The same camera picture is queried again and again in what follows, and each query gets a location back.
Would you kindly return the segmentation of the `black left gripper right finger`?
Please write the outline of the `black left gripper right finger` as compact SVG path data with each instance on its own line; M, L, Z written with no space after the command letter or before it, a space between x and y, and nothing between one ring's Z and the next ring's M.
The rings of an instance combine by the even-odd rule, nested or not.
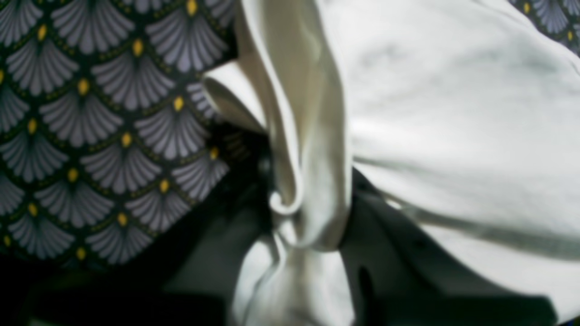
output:
M510 291L468 268L352 170L339 250L356 326L555 326L546 297Z

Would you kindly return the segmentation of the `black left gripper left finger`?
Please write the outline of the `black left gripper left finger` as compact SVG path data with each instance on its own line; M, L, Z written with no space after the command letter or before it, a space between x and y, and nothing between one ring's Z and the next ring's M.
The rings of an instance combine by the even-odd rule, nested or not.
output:
M28 318L54 326L229 326L244 258L272 229L272 187L271 155L261 154L127 265L36 286Z

